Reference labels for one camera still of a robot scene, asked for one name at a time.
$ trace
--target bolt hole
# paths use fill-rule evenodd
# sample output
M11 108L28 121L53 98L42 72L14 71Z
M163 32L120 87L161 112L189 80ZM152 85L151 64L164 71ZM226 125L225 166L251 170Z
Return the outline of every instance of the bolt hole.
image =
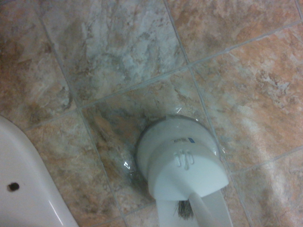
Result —
M16 190L18 190L20 188L19 184L18 183L11 183L8 185L8 191L9 192L14 192Z

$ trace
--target toilet brush holder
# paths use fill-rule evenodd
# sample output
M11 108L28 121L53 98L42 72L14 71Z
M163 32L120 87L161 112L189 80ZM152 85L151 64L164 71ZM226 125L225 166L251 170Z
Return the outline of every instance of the toilet brush holder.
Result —
M149 127L139 140L136 159L149 192L156 199L158 211L159 205L166 201L172 204L172 201L186 201L190 196L196 200L213 193L221 194L220 189L228 185L214 138L199 122L183 116L166 117ZM214 201L220 208L209 208L203 199L203 202L194 202L194 214L200 214L196 220L204 221L203 226L207 226L207 220L200 217L209 212L207 216L216 220L217 210L221 209L220 215L225 214L224 223L219 220L217 226L232 226L222 194L214 199L220 200L220 203ZM163 215L159 213L160 227L164 227L161 225Z

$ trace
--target blue label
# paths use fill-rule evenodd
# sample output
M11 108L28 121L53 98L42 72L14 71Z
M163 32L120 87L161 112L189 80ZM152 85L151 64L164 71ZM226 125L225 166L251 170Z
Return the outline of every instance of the blue label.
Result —
M191 143L194 143L194 140L192 138L188 138L188 140L191 142Z

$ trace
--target bathroom floor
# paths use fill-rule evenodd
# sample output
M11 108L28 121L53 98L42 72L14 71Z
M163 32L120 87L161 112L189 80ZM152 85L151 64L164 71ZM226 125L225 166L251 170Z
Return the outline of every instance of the bathroom floor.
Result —
M303 0L0 1L0 114L80 227L157 227L134 162L146 126L220 143L234 227L303 226Z

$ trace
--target white ceramic toilet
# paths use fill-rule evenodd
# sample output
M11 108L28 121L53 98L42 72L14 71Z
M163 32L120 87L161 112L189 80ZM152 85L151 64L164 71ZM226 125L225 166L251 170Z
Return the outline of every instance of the white ceramic toilet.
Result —
M195 120L166 117L141 136L138 167L156 199L160 227L232 227L221 188L228 177L208 130ZM183 220L177 201L190 200L195 218Z
M0 116L0 226L79 227L37 150Z

